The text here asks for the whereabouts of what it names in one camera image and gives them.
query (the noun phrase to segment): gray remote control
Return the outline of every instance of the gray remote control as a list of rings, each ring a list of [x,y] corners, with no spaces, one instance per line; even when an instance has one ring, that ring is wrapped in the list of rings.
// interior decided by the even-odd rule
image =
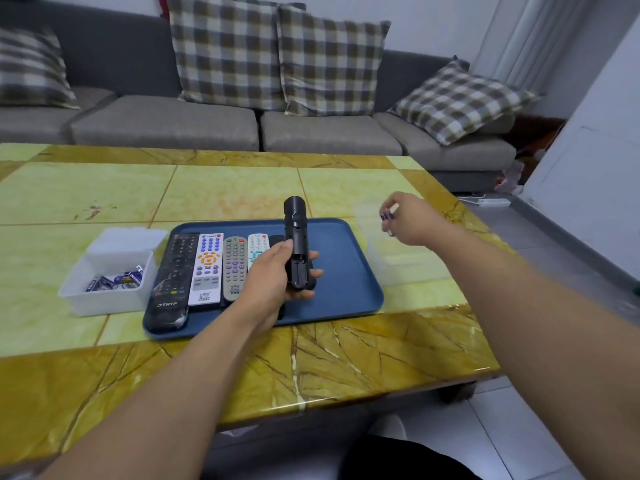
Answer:
[[[229,302],[235,301],[244,288],[246,279],[246,239],[244,237],[228,237],[222,256],[224,256],[224,281],[222,295]]]

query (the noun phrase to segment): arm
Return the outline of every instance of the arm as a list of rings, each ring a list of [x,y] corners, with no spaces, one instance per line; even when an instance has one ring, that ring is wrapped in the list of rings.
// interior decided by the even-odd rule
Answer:
[[[396,193],[397,238],[444,261],[503,370],[573,462],[593,479],[640,472],[640,330]]]
[[[311,291],[285,291],[291,251],[287,241],[256,259],[240,298],[57,459],[42,480],[199,478],[251,339],[273,326],[285,298],[313,297]],[[312,273],[318,278],[322,270]]]

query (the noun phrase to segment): sofa backrest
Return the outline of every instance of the sofa backrest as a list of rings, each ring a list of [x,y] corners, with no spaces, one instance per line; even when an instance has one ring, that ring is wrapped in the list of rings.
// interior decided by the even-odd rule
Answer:
[[[118,95],[180,94],[167,20],[39,0],[0,0],[0,27],[38,30],[44,26],[51,27],[60,40],[71,85],[109,89]],[[449,60],[385,50],[375,111],[388,110]]]

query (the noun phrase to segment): yellow marble tabletop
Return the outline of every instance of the yellow marble tabletop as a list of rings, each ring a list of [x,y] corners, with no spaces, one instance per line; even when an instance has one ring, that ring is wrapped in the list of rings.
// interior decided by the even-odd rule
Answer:
[[[78,318],[57,296],[105,228],[280,218],[300,195],[364,248],[352,204],[393,191],[509,250],[410,157],[0,144],[0,465],[65,451],[188,343],[146,339],[142,312]],[[384,291],[378,314],[261,339],[223,426],[500,371],[452,279]]]

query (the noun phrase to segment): plaid pillow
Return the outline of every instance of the plaid pillow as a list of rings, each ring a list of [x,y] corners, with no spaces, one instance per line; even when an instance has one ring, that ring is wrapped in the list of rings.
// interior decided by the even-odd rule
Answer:
[[[378,67],[391,22],[334,22],[278,8],[280,76],[286,114],[372,114]]]
[[[189,102],[284,111],[278,4],[167,0],[175,59]]]
[[[0,104],[78,109],[55,34],[0,29]]]
[[[447,146],[535,99],[537,96],[530,91],[471,75],[453,60],[388,112]]]

